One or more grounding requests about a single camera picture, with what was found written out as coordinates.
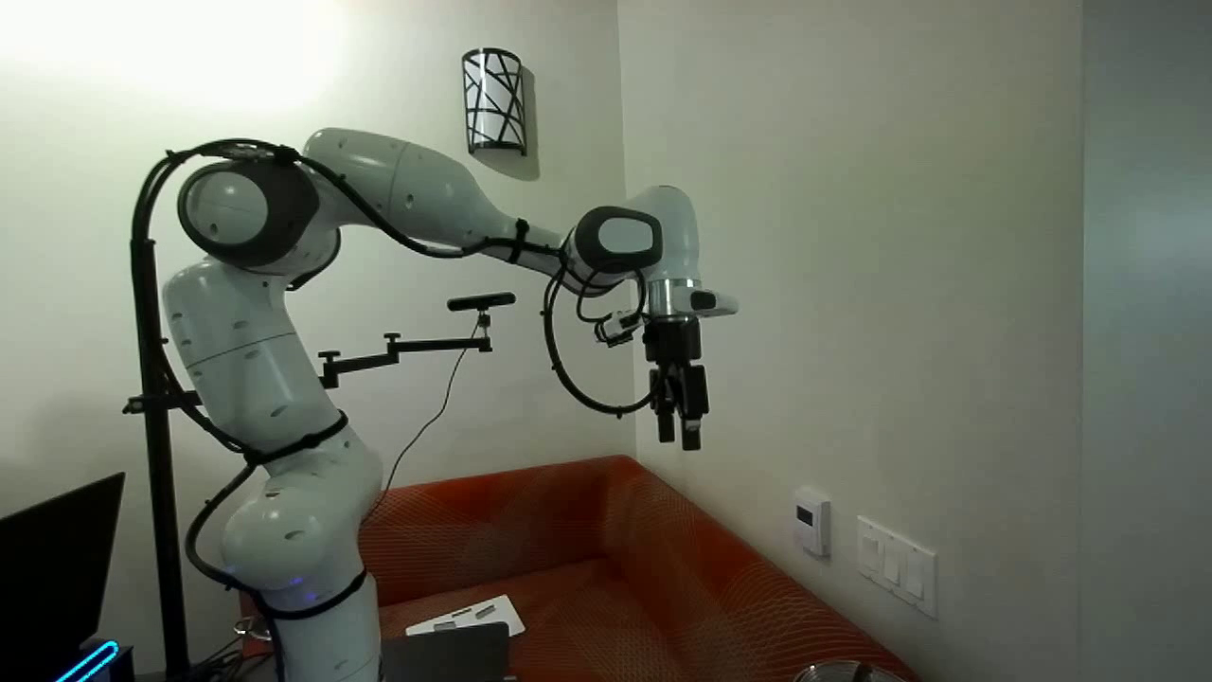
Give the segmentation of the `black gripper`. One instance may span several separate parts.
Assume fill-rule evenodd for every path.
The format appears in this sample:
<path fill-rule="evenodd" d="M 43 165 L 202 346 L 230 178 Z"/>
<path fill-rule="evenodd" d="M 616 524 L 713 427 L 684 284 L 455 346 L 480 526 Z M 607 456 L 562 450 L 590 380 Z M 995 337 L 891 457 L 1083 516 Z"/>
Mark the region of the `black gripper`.
<path fill-rule="evenodd" d="M 674 442 L 674 405 L 681 450 L 702 450 L 702 324 L 692 317 L 653 317 L 645 324 L 645 352 L 653 365 L 653 414 L 660 442 Z"/>

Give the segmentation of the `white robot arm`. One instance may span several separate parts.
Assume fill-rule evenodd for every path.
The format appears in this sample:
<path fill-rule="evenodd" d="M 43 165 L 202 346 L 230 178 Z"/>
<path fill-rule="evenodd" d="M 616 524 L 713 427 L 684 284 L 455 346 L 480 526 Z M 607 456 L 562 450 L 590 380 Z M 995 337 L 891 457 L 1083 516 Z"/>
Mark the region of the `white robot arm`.
<path fill-rule="evenodd" d="M 163 312 L 202 409 L 265 472 L 227 517 L 218 557 L 273 626 L 282 682 L 381 682 L 378 596 L 361 550 L 381 462 L 327 395 L 284 308 L 347 227 L 433 257 L 499 257 L 576 296 L 634 279 L 639 303 L 601 333 L 645 341 L 660 437 L 702 439 L 702 324 L 731 299 L 702 279 L 698 217 L 674 184 L 597 204 L 554 236 L 497 207 L 442 152 L 323 127 L 301 146 L 208 142 L 178 189 L 178 223 L 205 257 L 163 284 Z"/>

